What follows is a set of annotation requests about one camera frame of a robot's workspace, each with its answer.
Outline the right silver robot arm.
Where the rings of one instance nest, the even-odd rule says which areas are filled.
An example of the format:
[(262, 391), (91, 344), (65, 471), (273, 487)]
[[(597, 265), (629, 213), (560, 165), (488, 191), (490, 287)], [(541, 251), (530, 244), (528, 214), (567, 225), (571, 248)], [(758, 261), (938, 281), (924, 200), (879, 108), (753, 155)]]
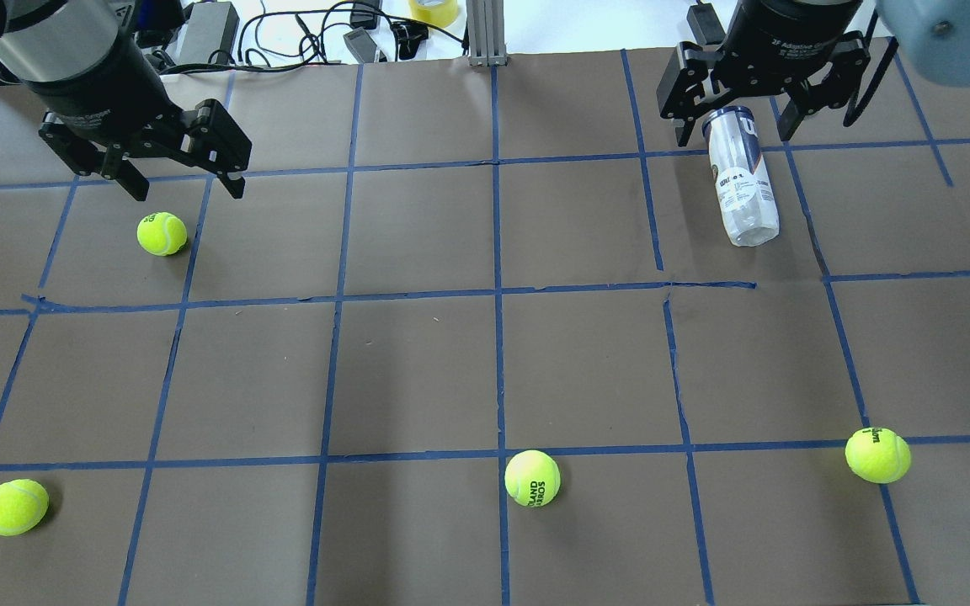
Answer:
[(866, 30), (858, 1), (740, 1), (727, 29), (711, 4), (693, 5), (690, 30), (657, 88), (658, 113), (688, 145), (696, 121), (743, 98), (784, 93), (777, 120), (789, 141), (823, 109), (858, 120), (897, 51), (924, 79), (970, 86), (970, 1), (877, 1)]

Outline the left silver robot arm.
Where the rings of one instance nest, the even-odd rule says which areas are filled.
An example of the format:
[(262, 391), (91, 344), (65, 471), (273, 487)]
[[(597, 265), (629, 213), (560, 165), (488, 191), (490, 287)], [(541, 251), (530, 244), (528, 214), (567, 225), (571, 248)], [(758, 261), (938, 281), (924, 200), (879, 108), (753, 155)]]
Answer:
[(157, 69), (104, 1), (0, 1), (0, 62), (41, 99), (43, 142), (73, 175), (142, 202), (136, 158), (211, 173), (240, 199), (253, 142), (219, 100), (170, 99)]

